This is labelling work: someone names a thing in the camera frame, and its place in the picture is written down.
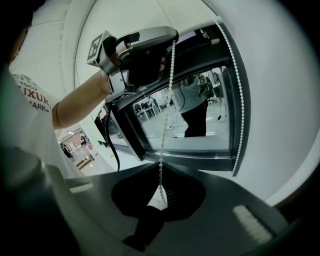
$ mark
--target floor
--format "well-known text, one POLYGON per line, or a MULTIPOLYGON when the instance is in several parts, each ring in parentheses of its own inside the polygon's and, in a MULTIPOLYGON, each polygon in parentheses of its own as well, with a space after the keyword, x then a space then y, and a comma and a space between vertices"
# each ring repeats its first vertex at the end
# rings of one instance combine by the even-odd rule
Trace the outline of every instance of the floor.
POLYGON ((101 155, 96 155, 97 152, 95 150, 89 151, 86 147, 80 147, 78 150, 73 152, 71 161, 76 165, 81 160, 84 159, 85 156, 91 154, 94 158, 94 161, 91 161, 85 167, 83 167, 80 171, 84 173, 86 176, 99 175, 105 173, 114 172, 114 168, 112 168, 101 155))
MULTIPOLYGON (((161 113, 149 111, 148 119, 142 115, 137 117, 144 129, 153 149, 161 147, 161 135, 163 133, 164 109, 161 113)), ((170 150, 224 150, 229 146, 229 124, 223 101, 219 99, 208 105, 206 112, 206 136, 184 138, 187 123, 174 105, 169 107, 167 139, 165 148, 170 150)))

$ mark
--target glass pane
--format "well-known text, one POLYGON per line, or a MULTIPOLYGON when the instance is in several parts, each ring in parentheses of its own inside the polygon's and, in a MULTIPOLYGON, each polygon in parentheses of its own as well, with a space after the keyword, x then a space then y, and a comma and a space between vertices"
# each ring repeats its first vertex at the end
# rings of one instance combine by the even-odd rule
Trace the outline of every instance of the glass pane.
MULTIPOLYGON (((106 120, 107 120, 107 112, 103 108, 97 117, 100 120, 101 126, 102 126, 102 131, 101 134, 105 138, 106 137, 106 120)), ((115 145, 124 145, 127 146, 127 143, 121 133, 118 131, 118 128, 115 124, 115 122, 112 119, 112 116, 110 116, 109 122, 108 122, 108 132, 110 136, 110 140, 113 144, 115 145)))
POLYGON ((207 152, 229 148, 229 116, 222 71, 214 68, 175 83, 172 98, 166 87, 133 105, 151 149, 161 148, 168 98, 171 99, 166 150, 207 152))

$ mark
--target white bead chain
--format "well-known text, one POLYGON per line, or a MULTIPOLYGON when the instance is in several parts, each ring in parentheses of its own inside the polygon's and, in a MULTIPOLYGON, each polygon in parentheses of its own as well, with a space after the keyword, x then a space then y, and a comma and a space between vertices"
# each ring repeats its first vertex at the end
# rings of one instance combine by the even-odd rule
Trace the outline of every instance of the white bead chain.
POLYGON ((168 130, 168 118, 169 118, 169 108, 170 108, 170 100, 173 96, 172 93, 172 83, 174 80, 174 69, 175 69, 175 53, 176 53, 176 40, 173 40, 172 43, 172 51, 171 51, 171 69, 170 69, 170 79, 169 79, 169 97, 166 103, 166 111, 164 116, 164 126, 163 126, 163 133, 161 135, 161 151, 160 151, 160 158, 159 158, 159 190, 160 195, 163 202, 166 202, 163 187, 162 187, 162 167, 164 162, 164 147, 165 147, 165 140, 168 130))
POLYGON ((231 58, 232 58, 232 62, 233 62, 233 66, 234 66, 234 70, 235 70, 235 75, 236 75, 236 79, 237 79, 237 83, 238 83, 238 87, 239 87, 239 92, 240 92, 240 101, 241 101, 241 127, 240 127, 240 139, 239 139, 239 148, 238 148, 238 152, 236 154, 236 158, 235 158, 235 162, 234 162, 234 166, 233 166, 233 170, 232 170, 232 175, 234 175, 236 169, 237 169, 237 165, 238 165, 238 161, 239 161, 239 157, 240 157, 240 153, 241 153, 241 147, 242 147, 242 141, 243 141, 243 137, 244 137, 244 126, 245 126, 245 101, 244 101, 244 94, 242 91, 242 86, 241 86, 241 81, 240 81, 240 76, 239 76, 239 72, 238 72, 238 65, 236 62, 236 58, 234 55, 234 51, 231 48, 230 42, 226 36, 226 33, 224 32, 223 28, 220 26, 220 24, 217 22, 216 18, 213 16, 213 12, 202 2, 202 6, 203 8, 206 9, 206 11, 209 12, 209 14, 211 15, 214 23, 216 24, 216 26, 219 28, 221 34, 223 35, 223 38, 226 42, 226 45, 228 46, 231 58))

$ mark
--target wrist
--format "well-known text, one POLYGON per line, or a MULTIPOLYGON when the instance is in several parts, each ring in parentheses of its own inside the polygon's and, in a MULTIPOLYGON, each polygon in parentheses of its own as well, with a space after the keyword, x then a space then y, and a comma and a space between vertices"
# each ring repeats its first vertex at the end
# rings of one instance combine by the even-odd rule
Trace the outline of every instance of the wrist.
POLYGON ((110 86, 110 81, 109 81, 109 76, 103 72, 102 70, 99 71, 100 75, 100 89, 102 93, 104 94, 105 97, 109 96, 112 94, 111 86, 110 86))

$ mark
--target ceiling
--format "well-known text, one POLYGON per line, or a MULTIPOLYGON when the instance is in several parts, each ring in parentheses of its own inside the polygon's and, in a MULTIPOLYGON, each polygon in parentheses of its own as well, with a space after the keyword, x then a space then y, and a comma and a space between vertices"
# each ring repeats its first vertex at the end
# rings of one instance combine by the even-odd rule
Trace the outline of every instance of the ceiling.
POLYGON ((27 75, 59 100, 67 92, 61 56, 64 25, 71 2, 48 0, 34 13, 32 27, 10 66, 12 73, 27 75))
MULTIPOLYGON (((13 74, 30 77, 49 95, 61 100, 75 88, 74 57, 86 17, 94 0, 47 0, 33 15, 19 55, 10 66, 13 74)), ((57 130, 58 139, 79 124, 57 130)))

